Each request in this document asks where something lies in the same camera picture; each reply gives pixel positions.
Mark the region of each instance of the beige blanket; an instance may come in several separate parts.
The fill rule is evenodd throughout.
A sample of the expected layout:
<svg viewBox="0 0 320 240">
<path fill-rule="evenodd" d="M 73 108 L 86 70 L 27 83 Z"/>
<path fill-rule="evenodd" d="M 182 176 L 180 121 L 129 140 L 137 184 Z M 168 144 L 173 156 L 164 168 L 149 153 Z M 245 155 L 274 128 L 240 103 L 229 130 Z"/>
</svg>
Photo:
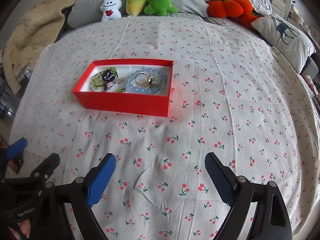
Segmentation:
<svg viewBox="0 0 320 240">
<path fill-rule="evenodd" d="M 44 0 L 32 7 L 18 22 L 4 52 L 4 73 L 10 88 L 16 94 L 21 86 L 16 77 L 30 64 L 34 69 L 42 50 L 53 43 L 61 30 L 65 17 L 61 10 L 75 0 Z"/>
</svg>

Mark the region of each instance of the bolt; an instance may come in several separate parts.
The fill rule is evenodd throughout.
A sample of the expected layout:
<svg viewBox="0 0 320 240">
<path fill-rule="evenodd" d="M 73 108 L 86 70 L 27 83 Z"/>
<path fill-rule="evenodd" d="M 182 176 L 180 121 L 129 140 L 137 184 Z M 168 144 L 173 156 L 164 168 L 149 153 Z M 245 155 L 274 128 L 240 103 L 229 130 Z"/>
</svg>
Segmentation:
<svg viewBox="0 0 320 240">
<path fill-rule="evenodd" d="M 270 185 L 271 187 L 276 187 L 276 186 L 277 186 L 277 184 L 276 184 L 275 181 L 269 181 L 269 185 Z"/>
<path fill-rule="evenodd" d="M 84 177 L 78 177 L 78 178 L 76 178 L 76 183 L 82 183 L 82 182 L 84 182 Z"/>
<path fill-rule="evenodd" d="M 238 181 L 244 183 L 246 182 L 246 178 L 244 176 L 239 176 Z"/>
<path fill-rule="evenodd" d="M 51 188 L 53 186 L 53 183 L 52 182 L 48 182 L 47 184 L 45 184 L 45 187 L 46 188 Z"/>
</svg>

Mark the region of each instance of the cherry print sheet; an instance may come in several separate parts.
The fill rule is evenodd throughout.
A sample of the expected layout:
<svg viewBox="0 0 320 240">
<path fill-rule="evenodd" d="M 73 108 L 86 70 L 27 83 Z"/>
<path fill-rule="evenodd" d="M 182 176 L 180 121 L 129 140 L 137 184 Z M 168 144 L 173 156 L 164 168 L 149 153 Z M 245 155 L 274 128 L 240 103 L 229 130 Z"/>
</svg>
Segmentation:
<svg viewBox="0 0 320 240">
<path fill-rule="evenodd" d="M 72 90 L 93 60 L 125 57 L 174 60 L 168 118 L 86 110 L 76 100 Z M 56 184 L 85 176 L 113 153 L 116 170 L 92 208 L 107 237 L 185 240 L 212 239 L 229 210 L 205 171 L 212 151 L 236 175 L 276 181 L 297 233 L 318 200 L 318 133 L 301 80 L 257 36 L 231 23 L 132 17 L 82 28 L 45 48 L 10 142 L 28 140 L 22 176 L 60 154 L 50 178 Z"/>
</svg>

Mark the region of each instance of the blue beaded bracelet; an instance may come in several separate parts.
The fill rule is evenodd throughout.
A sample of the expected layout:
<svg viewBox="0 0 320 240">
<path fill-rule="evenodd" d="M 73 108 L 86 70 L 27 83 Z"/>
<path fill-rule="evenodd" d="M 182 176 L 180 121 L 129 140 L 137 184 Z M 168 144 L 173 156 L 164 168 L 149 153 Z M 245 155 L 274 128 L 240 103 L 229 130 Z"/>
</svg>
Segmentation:
<svg viewBox="0 0 320 240">
<path fill-rule="evenodd" d="M 131 84 L 131 82 L 135 79 L 136 75 L 140 72 L 144 72 L 148 75 L 152 75 L 160 79 L 160 83 L 152 88 L 143 88 L 143 87 L 135 87 Z M 137 70 L 130 77 L 126 78 L 126 87 L 128 93 L 137 93 L 137 94 L 147 94 L 147 95 L 158 95 L 163 90 L 164 86 L 167 85 L 168 76 L 164 74 L 162 71 L 158 71 L 156 69 L 143 68 L 142 70 Z"/>
</svg>

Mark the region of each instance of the deer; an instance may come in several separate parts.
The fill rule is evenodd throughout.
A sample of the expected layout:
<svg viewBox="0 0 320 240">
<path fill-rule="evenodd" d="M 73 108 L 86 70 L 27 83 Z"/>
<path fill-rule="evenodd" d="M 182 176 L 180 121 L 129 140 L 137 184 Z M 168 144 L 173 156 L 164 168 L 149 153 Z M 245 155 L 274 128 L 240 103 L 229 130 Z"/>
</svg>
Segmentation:
<svg viewBox="0 0 320 240">
<path fill-rule="evenodd" d="M 294 39 L 294 37 L 291 37 L 289 35 L 287 35 L 287 33 L 285 32 L 285 30 L 289 30 L 295 37 L 297 37 L 297 35 L 295 35 L 292 31 L 295 31 L 297 34 L 299 34 L 299 32 L 297 32 L 296 30 L 294 30 L 293 28 L 290 28 L 283 20 L 280 20 L 278 18 L 275 18 L 275 17 L 271 17 L 272 20 L 274 21 L 279 21 L 281 22 L 276 30 L 280 33 L 280 37 L 282 39 L 282 41 L 284 42 L 284 44 L 288 45 L 288 43 L 286 43 L 284 40 L 283 40 L 283 34 L 291 39 Z"/>
</svg>

